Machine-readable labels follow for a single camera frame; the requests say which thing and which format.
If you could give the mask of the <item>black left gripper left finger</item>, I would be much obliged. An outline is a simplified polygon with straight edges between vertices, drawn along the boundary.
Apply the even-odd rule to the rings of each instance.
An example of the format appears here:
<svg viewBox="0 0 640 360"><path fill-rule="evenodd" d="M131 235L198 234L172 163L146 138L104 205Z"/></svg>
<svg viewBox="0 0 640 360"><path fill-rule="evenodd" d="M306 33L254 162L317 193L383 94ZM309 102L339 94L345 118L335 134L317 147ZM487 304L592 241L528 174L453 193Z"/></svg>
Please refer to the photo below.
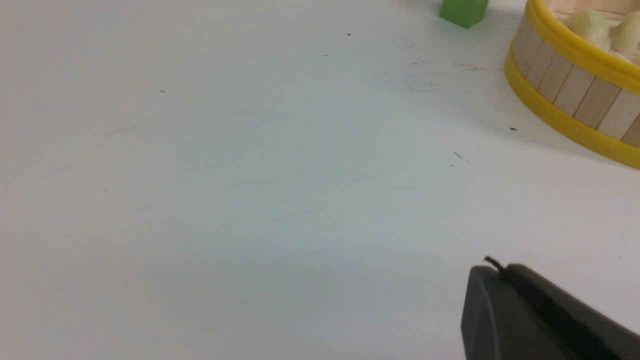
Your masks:
<svg viewBox="0 0 640 360"><path fill-rule="evenodd" d="M467 280L461 336L467 360L583 360L569 308L577 299L521 264L493 257Z"/></svg>

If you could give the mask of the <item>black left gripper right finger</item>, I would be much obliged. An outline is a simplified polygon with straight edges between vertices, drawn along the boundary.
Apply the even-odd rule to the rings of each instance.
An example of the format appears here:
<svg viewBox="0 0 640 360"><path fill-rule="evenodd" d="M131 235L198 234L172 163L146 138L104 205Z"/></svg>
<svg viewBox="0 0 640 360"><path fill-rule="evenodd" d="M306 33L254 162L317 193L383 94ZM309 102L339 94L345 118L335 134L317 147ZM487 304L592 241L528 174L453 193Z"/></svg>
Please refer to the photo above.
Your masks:
<svg viewBox="0 0 640 360"><path fill-rule="evenodd" d="M544 328L578 360L638 360L639 335L521 264L505 268L506 281Z"/></svg>

